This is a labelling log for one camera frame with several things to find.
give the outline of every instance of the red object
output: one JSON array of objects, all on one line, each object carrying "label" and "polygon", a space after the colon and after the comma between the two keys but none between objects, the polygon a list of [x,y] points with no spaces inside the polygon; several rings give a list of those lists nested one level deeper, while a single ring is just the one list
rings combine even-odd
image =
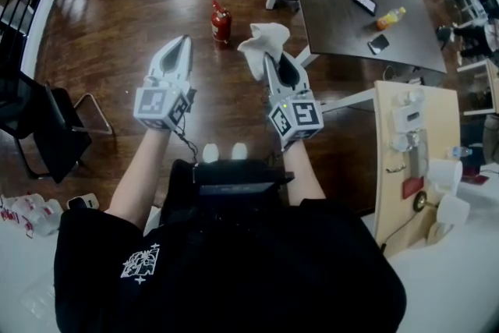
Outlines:
[{"label": "red object", "polygon": [[231,13],[213,0],[213,14],[211,14],[211,33],[219,48],[226,48],[231,37]]},{"label": "red object", "polygon": [[424,178],[409,178],[402,183],[402,199],[419,192],[424,186]]},{"label": "red object", "polygon": [[463,176],[461,182],[469,183],[470,185],[482,186],[487,180],[488,176],[478,175],[478,176]]}]

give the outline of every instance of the small white cup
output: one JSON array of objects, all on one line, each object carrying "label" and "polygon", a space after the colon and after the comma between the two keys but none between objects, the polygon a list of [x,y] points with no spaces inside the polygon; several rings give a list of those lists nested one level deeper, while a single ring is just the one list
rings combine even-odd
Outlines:
[{"label": "small white cup", "polygon": [[393,137],[393,140],[390,143],[390,147],[393,150],[400,151],[405,153],[412,149],[411,143],[409,142],[409,138],[405,134],[397,134]]},{"label": "small white cup", "polygon": [[446,225],[464,225],[469,215],[469,203],[446,194],[438,205],[437,221]]},{"label": "small white cup", "polygon": [[450,193],[455,196],[462,177],[462,162],[431,158],[428,168],[428,179],[439,193]]}]

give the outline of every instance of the white sneaker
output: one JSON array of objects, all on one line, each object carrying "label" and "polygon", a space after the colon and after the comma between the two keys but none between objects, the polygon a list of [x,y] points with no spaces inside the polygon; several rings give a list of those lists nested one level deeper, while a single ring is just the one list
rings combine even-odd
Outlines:
[{"label": "white sneaker", "polygon": [[244,143],[236,143],[232,148],[232,160],[246,160],[248,158],[248,147]]},{"label": "white sneaker", "polygon": [[207,144],[203,149],[203,161],[206,163],[211,163],[218,161],[220,158],[220,152],[218,151],[218,146],[215,143]]}]

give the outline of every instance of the red fire extinguisher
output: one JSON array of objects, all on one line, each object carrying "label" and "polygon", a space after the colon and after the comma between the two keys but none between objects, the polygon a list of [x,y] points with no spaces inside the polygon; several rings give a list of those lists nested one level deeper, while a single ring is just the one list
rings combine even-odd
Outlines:
[{"label": "red fire extinguisher", "polygon": [[219,48],[227,46],[231,37],[231,13],[213,0],[213,14],[211,15],[211,32]]}]

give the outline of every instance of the person's arm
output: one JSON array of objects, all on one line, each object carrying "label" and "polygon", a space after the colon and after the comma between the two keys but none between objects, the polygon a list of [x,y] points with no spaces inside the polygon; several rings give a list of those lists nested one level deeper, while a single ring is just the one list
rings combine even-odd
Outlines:
[{"label": "person's arm", "polygon": [[149,129],[139,150],[119,182],[106,211],[144,230],[157,189],[159,171],[165,156],[169,130]]},{"label": "person's arm", "polygon": [[289,204],[299,206],[304,199],[324,199],[324,191],[313,172],[305,145],[296,141],[284,154],[287,172],[294,172],[295,178],[288,183]]}]

